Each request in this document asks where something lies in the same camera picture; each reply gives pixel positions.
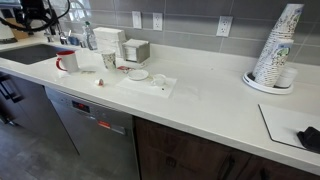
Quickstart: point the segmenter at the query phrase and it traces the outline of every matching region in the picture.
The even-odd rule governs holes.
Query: outlet cover
[[[228,37],[231,29],[233,17],[232,16],[220,16],[217,36]]]
[[[132,11],[132,23],[133,23],[133,28],[142,29],[141,12],[140,11]]]
[[[153,13],[153,30],[162,31],[162,13]]]

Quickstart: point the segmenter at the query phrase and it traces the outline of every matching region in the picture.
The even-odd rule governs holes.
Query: gray floor
[[[109,176],[30,131],[0,123],[0,180],[99,180]]]

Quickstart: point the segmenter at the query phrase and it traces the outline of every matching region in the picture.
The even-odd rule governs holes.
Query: kitchen counter
[[[29,38],[0,45],[0,51],[45,40]],[[244,72],[253,69],[255,58],[152,45],[144,69],[178,79],[166,99],[117,87],[124,73],[108,71],[100,56],[87,49],[76,54],[81,70],[96,73],[61,75],[56,58],[31,65],[0,58],[0,71],[320,175],[320,155],[273,142],[258,107],[267,104],[320,117],[319,67],[292,63],[299,70],[293,93],[272,95],[242,81]],[[94,85],[100,78],[104,87]]]

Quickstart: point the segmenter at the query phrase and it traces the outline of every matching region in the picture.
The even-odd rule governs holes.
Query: gray tile backsplash
[[[220,52],[241,56],[259,57],[264,44],[264,41],[226,38],[223,40]]]
[[[165,9],[165,0],[114,0],[114,3],[117,11],[163,13]]]
[[[212,17],[186,17],[165,16],[165,30],[175,32],[196,33],[204,35],[215,35],[218,28],[218,18]]]
[[[166,0],[167,14],[228,15],[233,0]]]
[[[294,62],[303,64],[320,64],[320,47],[303,46]]]
[[[66,0],[51,0],[58,14]],[[61,19],[65,31],[93,27],[124,29],[127,38],[212,52],[259,57],[287,3],[303,3],[289,61],[320,65],[319,0],[78,0]],[[133,29],[132,11],[141,11],[143,29]],[[164,13],[163,31],[152,30],[152,13]],[[228,38],[216,37],[219,16],[234,17]]]
[[[165,32],[164,44],[191,49],[219,52],[221,37]]]

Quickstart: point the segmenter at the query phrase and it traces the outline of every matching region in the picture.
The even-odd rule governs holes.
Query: cabinet door
[[[19,106],[18,99],[14,99],[19,95],[16,94],[16,89],[12,86],[10,76],[4,73],[0,73],[0,83],[0,101],[2,112],[9,116],[9,119],[13,122],[33,132],[37,132],[35,125]]]
[[[56,144],[63,144],[66,149],[74,150],[67,131],[47,98],[44,87],[15,76],[10,76],[10,82],[21,97],[19,105],[36,126],[36,133]]]
[[[252,156],[239,180],[319,180],[320,177],[258,156]]]
[[[136,118],[143,179],[232,180],[250,155],[169,127]]]

